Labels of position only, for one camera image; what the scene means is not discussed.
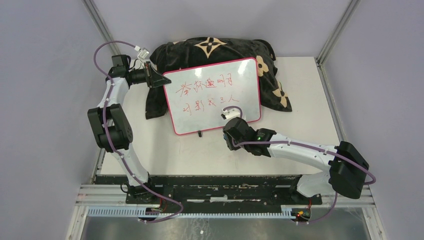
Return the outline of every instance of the gray wall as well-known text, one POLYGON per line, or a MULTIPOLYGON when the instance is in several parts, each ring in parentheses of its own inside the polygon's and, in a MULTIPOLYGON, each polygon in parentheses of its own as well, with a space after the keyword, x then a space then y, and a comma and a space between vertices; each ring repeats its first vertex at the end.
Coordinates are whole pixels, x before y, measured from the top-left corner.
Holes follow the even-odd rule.
POLYGON ((390 240, 423 239, 424 1, 362 1, 326 73, 390 240))
MULTIPOLYGON (((153 51, 212 36, 268 41, 279 57, 318 56, 350 0, 95 0, 115 39, 153 51)), ((134 55, 123 49, 124 53, 134 55)))
POLYGON ((2 1, 0 33, 0 239, 64 239, 96 157, 103 40, 80 0, 2 1))

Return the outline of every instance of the cable connector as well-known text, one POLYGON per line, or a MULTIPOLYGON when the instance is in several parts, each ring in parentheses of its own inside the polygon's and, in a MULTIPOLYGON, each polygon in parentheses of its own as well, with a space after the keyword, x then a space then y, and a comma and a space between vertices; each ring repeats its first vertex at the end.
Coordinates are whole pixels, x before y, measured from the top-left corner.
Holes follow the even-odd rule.
POLYGON ((147 49, 145 49, 145 48, 141 48, 139 46, 135 46, 134 47, 134 50, 136 50, 138 52, 137 58, 140 61, 143 61, 149 55, 149 51, 147 51, 147 49))
POLYGON ((237 108, 222 110, 221 117, 224 120, 230 120, 232 118, 240 117, 240 111, 237 108))

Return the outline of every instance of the gray floor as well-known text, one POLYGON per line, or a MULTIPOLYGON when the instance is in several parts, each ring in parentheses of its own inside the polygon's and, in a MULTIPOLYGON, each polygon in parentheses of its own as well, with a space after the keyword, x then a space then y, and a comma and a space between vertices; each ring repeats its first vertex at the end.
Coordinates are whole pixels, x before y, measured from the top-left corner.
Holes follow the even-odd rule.
MULTIPOLYGON (((314 208, 312 219, 326 211, 314 208)), ((144 224, 129 217, 88 217, 81 239, 369 240, 370 237, 360 208, 339 208, 323 221, 300 226, 288 219, 176 218, 144 224)))

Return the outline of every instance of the blanket with flower pattern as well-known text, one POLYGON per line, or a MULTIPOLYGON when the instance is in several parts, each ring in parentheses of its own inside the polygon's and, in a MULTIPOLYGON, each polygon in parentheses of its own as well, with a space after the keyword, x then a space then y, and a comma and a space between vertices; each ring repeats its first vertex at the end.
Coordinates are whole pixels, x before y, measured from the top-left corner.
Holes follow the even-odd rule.
MULTIPOLYGON (((276 79, 274 50, 264 40, 195 37, 159 46, 150 56, 150 61, 156 65, 157 71, 163 74, 250 57, 257 61, 261 105, 277 111, 291 112, 292 105, 287 93, 283 91, 281 83, 276 79)), ((163 116, 167 110, 164 89, 150 88, 145 107, 146 119, 163 116)))

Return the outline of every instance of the white table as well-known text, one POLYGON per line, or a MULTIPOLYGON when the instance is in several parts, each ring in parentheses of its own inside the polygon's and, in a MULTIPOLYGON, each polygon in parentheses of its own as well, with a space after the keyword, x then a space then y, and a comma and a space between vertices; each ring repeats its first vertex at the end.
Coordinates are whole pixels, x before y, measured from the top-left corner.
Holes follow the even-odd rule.
MULTIPOLYGON (((261 106, 262 117, 250 123, 255 130, 267 128, 294 139, 338 145, 336 128, 313 57, 277 57, 277 79, 289 96, 293 112, 261 106)), ((123 109, 131 124, 132 142, 141 164, 151 175, 297 175, 318 169, 283 158, 253 156, 243 149, 230 151, 221 129, 178 136, 169 113, 146 120, 149 88, 131 86, 123 109)), ((123 175, 115 158, 106 153, 100 174, 123 175)))

